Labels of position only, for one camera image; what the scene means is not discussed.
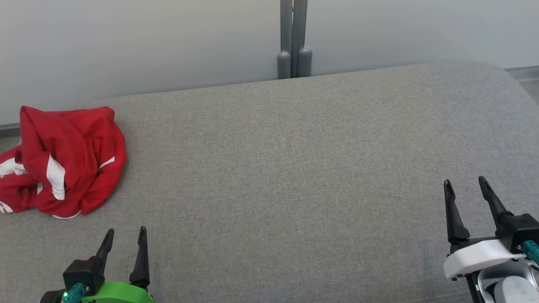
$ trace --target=red cloth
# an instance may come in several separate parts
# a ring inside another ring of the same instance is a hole
[[[127,159],[111,108],[43,112],[23,106],[20,131],[22,144],[0,155],[0,212],[35,207],[69,218],[99,208],[111,195]]]

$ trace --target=teal connector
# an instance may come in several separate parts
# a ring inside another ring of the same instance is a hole
[[[539,245],[534,241],[526,241],[522,243],[522,252],[533,262],[539,265]]]
[[[80,300],[86,294],[86,288],[82,283],[77,283],[71,287],[69,292],[65,292],[62,296],[62,301],[64,303],[79,303]]]

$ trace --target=gripper with green base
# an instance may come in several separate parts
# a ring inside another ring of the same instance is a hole
[[[146,228],[139,233],[139,252],[129,282],[105,281],[105,265],[112,248],[114,230],[109,229],[98,252],[88,260],[75,260],[64,271],[65,289],[46,292],[40,303],[154,303],[148,293],[150,272]]]

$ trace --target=robotic arm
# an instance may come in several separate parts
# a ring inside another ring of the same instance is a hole
[[[449,180],[444,182],[447,240],[450,253],[444,263],[446,278],[466,278],[474,303],[539,302],[532,270],[539,270],[539,222],[530,214],[506,210],[484,177],[479,177],[496,233],[470,239],[455,204]]]
[[[139,233],[139,252],[129,282],[105,281],[105,265],[112,248],[109,229],[98,252],[88,260],[75,260],[64,271],[65,289],[46,292],[39,303],[154,303],[148,293],[150,271],[146,228]]]

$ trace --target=white wall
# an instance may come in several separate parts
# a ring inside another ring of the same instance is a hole
[[[438,60],[539,65],[537,0],[309,0],[312,74]]]
[[[0,0],[0,125],[21,105],[277,78],[279,1]]]

